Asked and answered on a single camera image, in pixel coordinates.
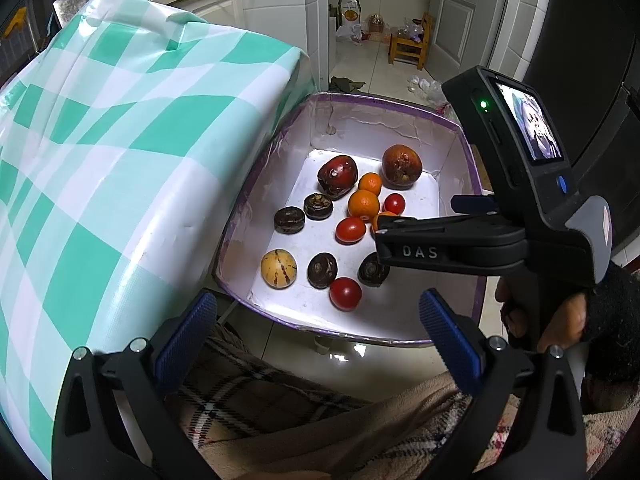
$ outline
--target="green checkered cloth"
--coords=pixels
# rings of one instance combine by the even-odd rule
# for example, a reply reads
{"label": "green checkered cloth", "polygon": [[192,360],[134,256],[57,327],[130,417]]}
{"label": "green checkered cloth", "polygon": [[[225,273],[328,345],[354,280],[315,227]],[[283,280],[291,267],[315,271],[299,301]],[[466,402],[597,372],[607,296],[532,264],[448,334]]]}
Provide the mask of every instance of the green checkered cloth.
{"label": "green checkered cloth", "polygon": [[122,350],[202,283],[298,48],[148,0],[91,0],[0,94],[0,410],[50,478],[71,352]]}

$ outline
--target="display screen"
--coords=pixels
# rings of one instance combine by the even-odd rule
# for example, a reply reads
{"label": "display screen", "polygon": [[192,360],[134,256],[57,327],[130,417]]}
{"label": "display screen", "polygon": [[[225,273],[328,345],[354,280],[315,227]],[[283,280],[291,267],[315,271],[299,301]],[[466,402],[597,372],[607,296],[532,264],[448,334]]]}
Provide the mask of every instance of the display screen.
{"label": "display screen", "polygon": [[520,133],[533,160],[562,158],[558,142],[536,98],[503,83],[496,84],[520,127]]}

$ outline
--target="cherry tomato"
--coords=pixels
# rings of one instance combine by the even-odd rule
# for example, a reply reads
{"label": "cherry tomato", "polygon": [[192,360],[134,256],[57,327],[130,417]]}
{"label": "cherry tomato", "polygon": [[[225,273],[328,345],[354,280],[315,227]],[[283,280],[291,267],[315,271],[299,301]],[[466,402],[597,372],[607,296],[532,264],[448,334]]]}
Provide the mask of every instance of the cherry tomato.
{"label": "cherry tomato", "polygon": [[335,237],[343,244],[354,244],[362,240],[366,232],[367,226],[355,216],[340,220],[340,223],[335,227]]}
{"label": "cherry tomato", "polygon": [[362,299],[362,289],[351,278],[338,278],[329,287],[329,299],[338,310],[349,312],[358,306]]}
{"label": "cherry tomato", "polygon": [[385,211],[399,215],[404,211],[404,206],[406,206],[406,202],[399,193],[392,193],[385,198]]}

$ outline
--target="hand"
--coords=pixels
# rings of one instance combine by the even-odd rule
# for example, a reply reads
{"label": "hand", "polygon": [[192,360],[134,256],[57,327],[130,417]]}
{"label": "hand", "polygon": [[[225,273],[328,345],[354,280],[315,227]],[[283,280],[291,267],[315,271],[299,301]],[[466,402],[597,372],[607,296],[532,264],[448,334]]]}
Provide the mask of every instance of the hand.
{"label": "hand", "polygon": [[[504,278],[498,280],[495,301],[504,303],[511,299],[511,291]],[[587,320],[587,297],[583,292],[574,294],[562,302],[551,318],[538,342],[538,352],[544,352],[555,344],[567,349],[580,341]],[[505,316],[507,329],[514,337],[523,337],[528,330],[527,314],[514,308]]]}

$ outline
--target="white tray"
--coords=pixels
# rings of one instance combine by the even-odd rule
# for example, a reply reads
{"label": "white tray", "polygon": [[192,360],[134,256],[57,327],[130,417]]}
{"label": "white tray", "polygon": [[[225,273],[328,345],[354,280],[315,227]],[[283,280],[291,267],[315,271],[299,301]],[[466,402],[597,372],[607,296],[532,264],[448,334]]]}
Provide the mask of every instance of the white tray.
{"label": "white tray", "polygon": [[[320,190],[319,168],[339,153],[351,155],[358,175],[380,172],[380,159],[392,144],[418,152],[423,174],[409,190],[404,216],[434,218],[453,214],[454,194],[479,194],[473,158],[460,128],[421,108],[368,96],[316,94],[300,105],[255,163],[223,236],[216,278],[242,304],[299,330],[392,346],[430,343],[418,318],[418,298],[435,286],[458,313],[476,321],[484,298],[484,278],[393,267],[380,287],[362,285],[353,312],[337,310],[328,289],[309,285],[306,267],[321,252],[338,261],[338,276],[357,280],[360,263],[375,250],[370,230],[357,244],[335,240],[337,223],[347,216],[351,193],[334,202],[322,221],[306,219],[297,234],[274,231],[273,215],[286,206],[302,208],[307,195]],[[383,187],[381,202],[396,192]],[[260,259],[272,249],[286,249],[296,259],[298,276],[285,289],[267,285]]]}

